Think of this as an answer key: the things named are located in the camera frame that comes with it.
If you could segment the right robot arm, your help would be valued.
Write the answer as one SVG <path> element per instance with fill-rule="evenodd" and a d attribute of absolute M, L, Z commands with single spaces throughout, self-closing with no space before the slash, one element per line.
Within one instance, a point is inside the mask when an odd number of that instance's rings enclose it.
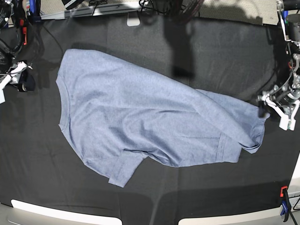
<path fill-rule="evenodd" d="M 35 80 L 28 73 L 31 63 L 17 57 L 28 42 L 30 25 L 21 0 L 0 2 L 0 102 L 5 102 L 4 88 L 13 86 L 19 92 L 35 89 Z"/>

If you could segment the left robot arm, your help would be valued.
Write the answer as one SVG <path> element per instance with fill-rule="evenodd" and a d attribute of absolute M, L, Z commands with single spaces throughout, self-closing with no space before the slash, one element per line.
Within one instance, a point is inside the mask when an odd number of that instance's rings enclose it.
<path fill-rule="evenodd" d="M 297 0 L 277 1 L 277 13 L 281 23 L 284 39 L 287 43 L 285 52 L 289 56 L 289 78 L 258 96 L 258 101 L 272 107 L 280 116 L 280 127 L 293 130 L 295 114 L 300 105 L 300 77 L 297 73 L 300 66 L 299 42 L 289 38 L 288 31 L 297 32 L 294 25 L 299 15 L 282 16 L 288 10 L 298 10 Z M 105 107 L 126 109 L 159 109 L 168 111 L 170 106 L 192 104 L 199 115 L 207 121 L 218 124 L 212 116 L 224 116 L 223 110 L 216 103 L 208 100 L 200 92 L 171 80 L 153 71 L 135 66 L 129 62 L 95 50 L 67 50 L 62 60 L 64 90 L 72 98 L 74 84 L 79 84 L 79 95 L 84 102 L 97 100 Z"/>

